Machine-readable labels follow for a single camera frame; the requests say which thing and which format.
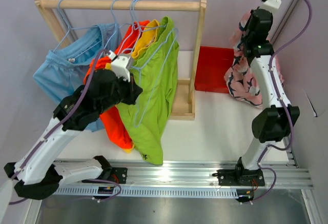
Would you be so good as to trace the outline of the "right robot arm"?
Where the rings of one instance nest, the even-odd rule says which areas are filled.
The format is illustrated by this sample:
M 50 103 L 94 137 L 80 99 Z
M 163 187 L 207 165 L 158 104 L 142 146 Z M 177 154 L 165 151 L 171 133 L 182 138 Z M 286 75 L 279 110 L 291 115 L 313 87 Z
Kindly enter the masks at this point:
M 263 109 L 252 121 L 253 140 L 246 153 L 239 158 L 234 179 L 240 185 L 261 180 L 262 159 L 276 142 L 289 136 L 300 110 L 292 106 L 282 88 L 274 49 L 267 36 L 273 23 L 271 12 L 257 8 L 245 26 L 243 54 L 256 77 L 262 96 Z

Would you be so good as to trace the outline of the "blue wire hanger orange shorts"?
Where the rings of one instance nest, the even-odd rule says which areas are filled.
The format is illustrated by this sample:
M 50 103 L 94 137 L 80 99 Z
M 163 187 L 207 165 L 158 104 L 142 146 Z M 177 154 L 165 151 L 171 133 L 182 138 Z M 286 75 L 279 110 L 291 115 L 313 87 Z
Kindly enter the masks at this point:
M 111 12 L 111 14 L 112 14 L 112 16 L 113 16 L 113 18 L 114 18 L 114 32 L 113 32 L 113 34 L 110 36 L 110 38 L 107 40 L 107 42 L 106 42 L 106 44 L 104 45 L 104 49 L 106 49 L 107 48 L 107 45 L 108 45 L 108 43 L 111 41 L 111 38 L 112 37 L 114 37 L 115 36 L 115 34 L 116 33 L 118 33 L 119 31 L 120 31 L 120 28 L 122 27 L 122 25 L 120 26 L 119 25 L 119 23 L 118 23 L 118 21 L 117 21 L 117 18 L 116 18 L 116 16 L 115 16 L 115 14 L 114 14 L 114 12 L 113 12 L 113 6 L 114 6 L 114 3 L 116 2 L 116 1 L 118 1 L 118 0 L 114 0 L 113 2 L 112 2 L 112 4 L 111 4 L 111 8 L 110 8 L 110 12 Z M 135 4 L 138 2 L 138 0 L 133 0 L 132 2 L 131 2 L 131 4 L 130 4 L 130 15 L 131 15 L 131 18 L 132 19 L 134 19 L 134 15 L 133 15 L 133 13 L 134 13 L 134 7 L 135 7 Z M 125 37 L 125 39 L 121 42 L 121 45 L 120 45 L 120 47 L 119 47 L 119 51 L 118 51 L 118 53 L 132 53 L 133 52 L 133 50 L 134 50 L 134 45 L 132 46 L 132 47 L 125 47 L 124 49 L 123 49 L 123 46 L 124 46 L 124 44 L 125 44 L 125 42 L 127 41 L 127 40 L 129 40 L 130 38 L 131 38 L 131 36 L 132 36 L 132 34 L 133 34 L 133 32 L 134 32 L 134 28 L 135 28 L 135 25 L 134 25 L 134 22 L 132 22 L 132 24 L 130 24 L 131 25 L 131 32 L 130 32 L 130 34 L 127 36 L 127 37 Z

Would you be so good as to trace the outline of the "lime green shorts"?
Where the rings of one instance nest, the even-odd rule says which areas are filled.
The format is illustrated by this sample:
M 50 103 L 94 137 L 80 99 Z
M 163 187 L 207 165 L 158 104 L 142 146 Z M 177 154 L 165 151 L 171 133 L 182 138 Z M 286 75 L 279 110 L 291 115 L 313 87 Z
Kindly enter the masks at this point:
M 161 137 L 170 118 L 178 81 L 177 29 L 170 17 L 152 20 L 132 51 L 130 72 L 142 88 L 135 105 L 117 105 L 121 120 L 142 159 L 163 163 Z

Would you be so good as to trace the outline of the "pink patterned shorts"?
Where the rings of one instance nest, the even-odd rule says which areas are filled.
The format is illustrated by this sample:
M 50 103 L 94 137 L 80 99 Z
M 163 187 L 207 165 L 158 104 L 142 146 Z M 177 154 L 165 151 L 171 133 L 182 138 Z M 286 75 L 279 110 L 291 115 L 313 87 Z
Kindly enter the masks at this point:
M 234 60 L 232 66 L 225 73 L 224 80 L 229 93 L 235 99 L 262 109 L 262 96 L 259 84 L 252 72 L 253 69 L 250 67 L 250 64 L 254 63 L 258 57 L 245 57 L 243 54 L 243 38 L 246 34 L 245 27 L 250 16 L 251 11 L 243 16 L 231 38 Z

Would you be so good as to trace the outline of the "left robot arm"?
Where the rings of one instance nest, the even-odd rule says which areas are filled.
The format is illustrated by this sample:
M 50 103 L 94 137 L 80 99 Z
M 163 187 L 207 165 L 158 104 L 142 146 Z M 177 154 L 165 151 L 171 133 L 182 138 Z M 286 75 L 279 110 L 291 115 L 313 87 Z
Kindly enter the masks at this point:
M 13 187 L 24 199 L 43 200 L 61 186 L 78 181 L 105 183 L 114 178 L 112 166 L 103 156 L 60 167 L 54 164 L 62 150 L 101 114 L 119 103 L 134 105 L 142 88 L 134 75 L 118 76 L 109 69 L 98 69 L 88 76 L 73 94 L 62 99 L 53 116 L 28 154 L 18 162 L 9 162 L 4 170 Z

